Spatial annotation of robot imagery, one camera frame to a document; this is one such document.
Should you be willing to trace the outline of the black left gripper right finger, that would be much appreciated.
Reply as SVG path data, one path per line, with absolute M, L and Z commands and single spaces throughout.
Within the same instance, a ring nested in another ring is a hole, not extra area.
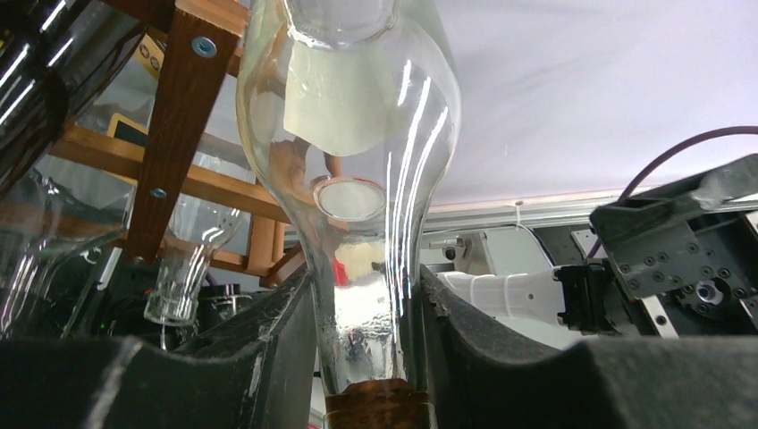
M 757 340 L 603 338 L 558 350 L 427 269 L 417 300 L 441 428 L 754 428 Z

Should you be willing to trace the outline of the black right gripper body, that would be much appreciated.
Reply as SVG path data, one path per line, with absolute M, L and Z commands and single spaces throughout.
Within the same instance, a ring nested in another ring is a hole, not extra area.
M 618 291 L 611 326 L 663 338 L 757 333 L 757 156 L 596 208 L 590 224 Z

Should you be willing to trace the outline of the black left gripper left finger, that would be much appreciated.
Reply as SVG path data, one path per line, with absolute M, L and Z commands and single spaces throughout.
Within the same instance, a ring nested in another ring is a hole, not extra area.
M 167 352 L 136 337 L 1 344 L 4 428 L 304 428 L 316 352 L 305 269 Z

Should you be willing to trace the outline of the clear glass bottle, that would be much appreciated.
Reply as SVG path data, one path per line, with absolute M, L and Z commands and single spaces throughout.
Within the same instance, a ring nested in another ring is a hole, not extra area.
M 299 237 L 328 428 L 434 428 L 423 224 L 461 92 L 432 1 L 254 1 L 240 139 Z

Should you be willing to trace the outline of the dark green wine bottle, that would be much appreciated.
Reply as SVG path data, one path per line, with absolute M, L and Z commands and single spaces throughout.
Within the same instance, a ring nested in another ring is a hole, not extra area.
M 102 1 L 1 3 L 2 194 L 102 94 L 146 30 Z

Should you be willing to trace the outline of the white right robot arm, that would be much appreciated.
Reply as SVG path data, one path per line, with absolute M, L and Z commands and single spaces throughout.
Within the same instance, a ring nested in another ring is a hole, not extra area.
M 754 428 L 757 157 L 596 208 L 604 256 L 424 273 L 441 428 Z

